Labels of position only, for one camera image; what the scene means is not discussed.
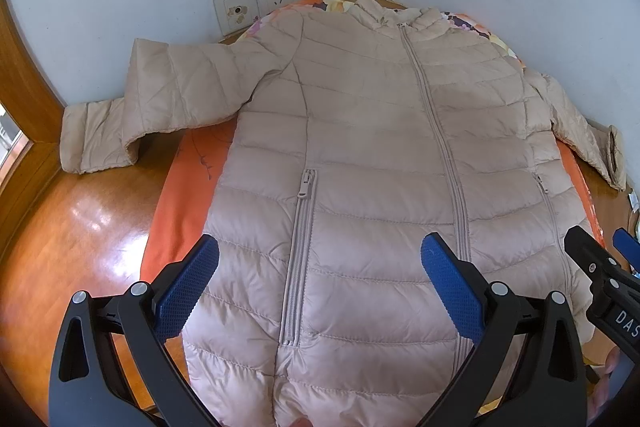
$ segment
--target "wooden floor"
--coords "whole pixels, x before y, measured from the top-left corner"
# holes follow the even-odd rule
[[[23,223],[0,262],[0,363],[31,408],[47,418],[49,369],[70,296],[124,292],[138,279],[148,230],[178,134],[143,140],[132,167],[77,176],[61,172]],[[613,231],[631,220],[626,194],[610,188],[580,163],[610,246]],[[612,247],[613,255],[618,255]],[[120,338],[118,352],[142,407],[152,404]],[[186,374],[180,339],[169,351]],[[596,335],[585,348],[603,362],[610,342]]]

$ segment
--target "blue gripper pad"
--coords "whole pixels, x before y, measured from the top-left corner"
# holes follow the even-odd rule
[[[164,344],[167,339],[180,334],[216,271],[219,259],[218,242],[210,235],[203,235],[183,261],[172,263],[180,265],[177,266],[179,272],[156,302],[154,333],[158,342]],[[165,267],[165,270],[167,269],[172,270],[174,267],[168,265]]]
[[[629,264],[640,270],[640,243],[625,229],[617,229],[613,234],[613,246],[616,247]]]
[[[460,336],[471,339],[475,346],[484,333],[482,304],[456,268],[452,251],[430,233],[422,240],[422,267],[431,279],[447,313]]]

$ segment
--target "orange bedsheet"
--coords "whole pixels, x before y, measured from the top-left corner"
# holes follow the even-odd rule
[[[213,191],[236,131],[236,119],[188,130],[164,182],[140,268],[140,279],[152,281],[168,263],[181,261],[202,235]],[[564,169],[584,206],[593,235],[604,246],[587,183],[574,154],[558,142]]]

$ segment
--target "jacket collar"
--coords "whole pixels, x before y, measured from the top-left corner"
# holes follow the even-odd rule
[[[391,10],[375,0],[357,0],[348,13],[363,26],[390,37],[398,34],[397,26],[400,24],[421,32],[442,20],[437,8]]]

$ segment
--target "metal screw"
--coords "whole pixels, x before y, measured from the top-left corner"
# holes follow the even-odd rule
[[[564,295],[562,295],[560,292],[551,293],[551,300],[556,304],[564,304],[566,301]]]
[[[131,287],[131,294],[132,295],[142,295],[144,292],[146,292],[146,288],[148,286],[146,285],[146,282],[136,282],[132,287]]]
[[[507,293],[509,293],[509,289],[507,288],[507,285],[501,282],[494,282],[491,285],[491,291],[494,292],[496,295],[507,295]]]
[[[79,292],[74,293],[74,296],[71,297],[71,300],[73,302],[75,302],[76,304],[81,303],[85,299],[86,299],[86,292],[82,291],[82,290],[80,290]]]

